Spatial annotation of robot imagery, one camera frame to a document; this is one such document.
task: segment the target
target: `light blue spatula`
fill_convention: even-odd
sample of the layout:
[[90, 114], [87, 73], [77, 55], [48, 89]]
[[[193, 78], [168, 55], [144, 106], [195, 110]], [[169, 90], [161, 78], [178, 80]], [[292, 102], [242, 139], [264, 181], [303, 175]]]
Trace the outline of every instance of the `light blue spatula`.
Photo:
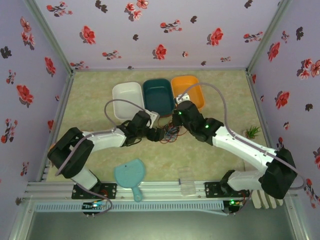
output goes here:
[[145, 165], [139, 158], [114, 168], [116, 183], [120, 187], [132, 189], [134, 201], [137, 203], [143, 199], [138, 185], [142, 182], [145, 175]]

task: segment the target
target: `small artificial plant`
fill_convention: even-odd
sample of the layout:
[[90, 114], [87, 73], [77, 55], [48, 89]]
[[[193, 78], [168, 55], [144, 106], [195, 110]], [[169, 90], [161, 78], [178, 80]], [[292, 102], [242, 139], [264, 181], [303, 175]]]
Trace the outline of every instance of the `small artificial plant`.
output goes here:
[[257, 127], [257, 126], [251, 126], [250, 129], [247, 129], [245, 131], [245, 137], [247, 139], [255, 139], [257, 135], [257, 133], [260, 132], [259, 130], [260, 127]]

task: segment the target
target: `white plastic bowl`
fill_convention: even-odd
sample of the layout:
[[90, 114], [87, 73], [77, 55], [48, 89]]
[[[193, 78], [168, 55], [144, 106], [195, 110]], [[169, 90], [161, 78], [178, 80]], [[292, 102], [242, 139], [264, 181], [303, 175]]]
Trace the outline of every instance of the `white plastic bowl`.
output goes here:
[[[112, 98], [128, 100], [143, 109], [145, 108], [142, 89], [137, 82], [125, 82], [114, 86], [112, 89]], [[140, 109], [138, 107], [130, 103], [123, 101], [113, 102], [114, 116], [121, 121], [132, 120], [139, 111]]]

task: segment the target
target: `purple wall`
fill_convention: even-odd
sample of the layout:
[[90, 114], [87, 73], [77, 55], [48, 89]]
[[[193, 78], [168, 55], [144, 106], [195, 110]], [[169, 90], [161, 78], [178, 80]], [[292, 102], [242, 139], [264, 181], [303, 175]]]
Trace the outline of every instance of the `purple wall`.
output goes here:
[[21, 0], [0, 1], [0, 49], [0, 239], [7, 239], [16, 199], [40, 170], [68, 74]]
[[320, 1], [294, 0], [251, 71], [275, 148], [288, 148], [307, 178], [300, 200], [320, 234]]
[[245, 68], [279, 1], [36, 0], [69, 63], [90, 69]]

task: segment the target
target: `floor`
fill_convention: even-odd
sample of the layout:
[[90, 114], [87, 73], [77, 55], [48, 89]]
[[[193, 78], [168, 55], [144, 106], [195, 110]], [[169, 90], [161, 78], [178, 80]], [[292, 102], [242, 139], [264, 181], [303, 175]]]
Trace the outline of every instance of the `floor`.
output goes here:
[[[260, 126], [253, 98], [245, 72], [241, 70], [218, 71], [103, 71], [77, 72], [71, 88], [69, 100], [59, 131], [59, 138], [72, 127], [82, 131], [101, 131], [112, 127], [104, 115], [104, 105], [112, 99], [112, 89], [125, 82], [142, 83], [149, 79], [172, 78], [182, 75], [196, 76], [200, 82], [211, 83], [223, 93], [228, 109], [228, 124], [232, 130], [242, 134], [251, 125]], [[203, 86], [206, 105], [202, 110], [204, 117], [224, 122], [222, 100], [213, 88]], [[113, 106], [107, 113], [117, 124]], [[169, 118], [161, 119], [164, 125]], [[262, 132], [254, 140], [265, 145]], [[219, 180], [226, 171], [244, 170], [244, 162], [239, 157], [221, 148], [212, 147], [197, 141], [189, 133], [179, 137], [176, 142], [161, 144], [143, 139], [130, 147], [108, 148], [91, 154], [86, 166], [101, 180], [114, 181], [114, 167], [132, 159], [140, 158], [146, 167], [144, 181], [174, 181], [178, 179], [178, 168], [190, 167], [195, 180]], [[47, 181], [68, 181], [62, 175], [55, 177], [55, 167], [49, 170]]]
[[295, 240], [285, 205], [246, 206], [235, 216], [198, 211], [36, 212], [27, 240]]

